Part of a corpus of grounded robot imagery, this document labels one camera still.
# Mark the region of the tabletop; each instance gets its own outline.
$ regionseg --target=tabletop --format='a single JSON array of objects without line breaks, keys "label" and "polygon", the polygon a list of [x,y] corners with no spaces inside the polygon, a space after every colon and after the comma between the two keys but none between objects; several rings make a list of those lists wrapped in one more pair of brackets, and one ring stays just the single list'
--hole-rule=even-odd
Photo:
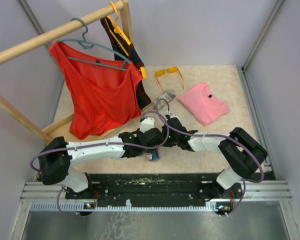
[{"label": "tabletop", "polygon": [[[163,93],[155,78],[155,71],[167,69],[171,66],[148,66],[146,67],[147,78],[143,86],[151,100]],[[179,116],[184,127],[189,130],[198,130],[203,133],[228,133],[235,127],[241,127],[253,138],[256,134],[249,114],[247,102],[244,96],[240,77],[235,65],[181,65],[178,66],[183,79],[178,73],[166,73],[159,78],[165,90],[175,90],[177,97],[204,82],[209,86],[212,94],[226,102],[230,111],[217,120],[204,127],[195,117],[178,101],[177,98],[170,102],[171,113]],[[74,107],[70,92],[63,86],[55,121],[73,113]],[[160,110],[165,114],[167,108]],[[161,130],[163,123],[155,117],[155,127]],[[132,132],[140,127],[140,119],[131,120],[121,132]],[[98,159],[76,165],[75,168],[87,173],[109,174],[142,174],[142,173],[217,173],[228,166],[222,154],[213,152],[190,152],[175,147],[160,147],[160,159],[150,162],[145,156],[121,159]]]}]

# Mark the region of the wooden clothes rack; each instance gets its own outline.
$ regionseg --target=wooden clothes rack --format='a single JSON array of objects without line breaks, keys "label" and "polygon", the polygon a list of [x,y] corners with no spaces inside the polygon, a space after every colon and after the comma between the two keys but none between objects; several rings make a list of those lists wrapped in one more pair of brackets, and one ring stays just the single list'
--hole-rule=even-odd
[{"label": "wooden clothes rack", "polygon": [[[130,41],[134,42],[132,23],[130,17],[129,10],[129,2],[128,0],[118,0],[114,3],[116,9],[120,12],[122,28],[125,35],[130,39]],[[91,12],[81,19],[87,24],[94,23],[106,16],[113,14],[115,12],[114,7],[112,5],[105,6],[97,11]],[[75,30],[78,30],[83,27],[83,24],[79,21],[70,21],[62,26],[59,26],[55,29],[47,31],[41,35],[38,35],[32,39],[29,39],[23,43],[20,43],[14,47],[11,47],[7,50],[0,52],[0,65],[15,59],[23,54],[26,54],[36,48],[39,48],[47,43],[50,43],[58,38],[67,35]],[[6,99],[4,99],[0,95],[0,108],[5,110],[8,114],[10,114],[15,120],[21,123],[24,127],[29,129],[31,132],[36,134],[39,138],[41,138],[46,143],[51,142],[51,140],[55,137],[62,136],[60,135],[60,128],[68,128],[73,120],[74,114],[71,114],[60,121],[53,123],[47,126],[44,129],[40,129],[33,122],[31,122],[26,116],[24,116],[20,111],[18,111],[11,103],[9,103]],[[116,134],[119,132],[119,128],[110,130],[104,133],[101,136],[94,136],[94,139],[102,139],[106,138],[110,134]]]}]

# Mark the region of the yellow hanger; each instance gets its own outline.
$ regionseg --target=yellow hanger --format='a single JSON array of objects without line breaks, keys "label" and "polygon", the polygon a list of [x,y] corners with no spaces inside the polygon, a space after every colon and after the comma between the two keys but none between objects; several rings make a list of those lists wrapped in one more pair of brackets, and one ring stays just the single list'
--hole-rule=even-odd
[{"label": "yellow hanger", "polygon": [[[117,8],[116,8],[116,5],[115,5],[112,1],[110,1],[109,4],[112,5],[112,7],[113,7],[113,9],[114,9],[114,12],[115,12],[115,20],[114,20],[112,17],[107,16],[107,18],[108,18],[108,19],[112,22],[112,24],[113,24],[114,32],[115,32],[116,34],[122,35],[123,38],[124,38],[124,40],[125,40],[126,43],[128,44],[128,46],[131,45],[131,42],[130,42],[129,38],[127,37],[127,35],[124,33],[124,31],[121,29],[121,27],[120,27],[119,24],[118,24],[119,14],[118,14],[118,10],[117,10]],[[113,38],[117,41],[117,43],[119,44],[119,46],[122,48],[122,50],[124,51],[124,53],[125,53],[125,54],[127,55],[127,57],[128,57],[129,54],[128,54],[128,52],[125,50],[125,48],[122,46],[121,42],[117,39],[117,37],[115,36],[115,34],[114,34],[111,30],[110,30],[110,33],[111,33],[111,35],[113,36]],[[142,77],[143,77],[144,79],[146,79],[146,78],[147,78],[147,73],[146,73],[146,69],[145,69],[144,66],[140,67],[140,72],[141,72]]]}]

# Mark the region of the black garment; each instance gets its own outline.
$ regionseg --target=black garment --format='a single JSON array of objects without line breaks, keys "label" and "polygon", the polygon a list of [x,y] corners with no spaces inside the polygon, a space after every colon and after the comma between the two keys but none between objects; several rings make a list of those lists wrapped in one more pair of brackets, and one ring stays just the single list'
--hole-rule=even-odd
[{"label": "black garment", "polygon": [[[129,60],[131,60],[138,70],[140,70],[141,67],[144,67],[145,65],[140,59],[139,55],[137,54],[134,45],[132,43],[128,45],[127,42],[121,37],[120,34],[115,33],[115,28],[112,25],[112,22],[107,17],[102,18],[100,21],[106,31],[106,34],[110,39],[112,49],[122,54],[123,56],[126,56]],[[115,37],[120,41],[121,45],[128,52],[129,56],[126,55],[126,53],[123,51],[121,46],[117,43],[115,38],[112,36],[111,32],[114,33]],[[116,54],[114,55],[114,59],[118,61],[123,61],[123,59]],[[136,100],[138,102],[140,109],[143,109],[144,107],[146,107],[151,103],[151,99],[145,92],[142,81],[139,82],[136,88]]]}]

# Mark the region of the white wall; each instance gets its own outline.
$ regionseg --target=white wall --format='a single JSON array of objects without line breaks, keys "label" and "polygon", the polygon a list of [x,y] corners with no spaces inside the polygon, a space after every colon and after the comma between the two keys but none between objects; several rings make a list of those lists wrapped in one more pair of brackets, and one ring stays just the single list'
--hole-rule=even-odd
[{"label": "white wall", "polygon": [[[109,0],[27,0],[45,31],[109,4]],[[137,52],[146,65],[243,66],[276,0],[130,0]],[[89,40],[110,45],[100,22]],[[70,36],[80,38],[82,29]],[[103,58],[101,50],[88,53]]]},{"label": "white wall", "polygon": [[[35,37],[15,0],[0,0],[0,51]],[[52,118],[62,78],[46,48],[0,65],[0,94],[43,128]],[[0,108],[0,240],[7,239],[31,157],[44,143]]]},{"label": "white wall", "polygon": [[278,175],[300,213],[300,0],[289,0],[248,70]]}]

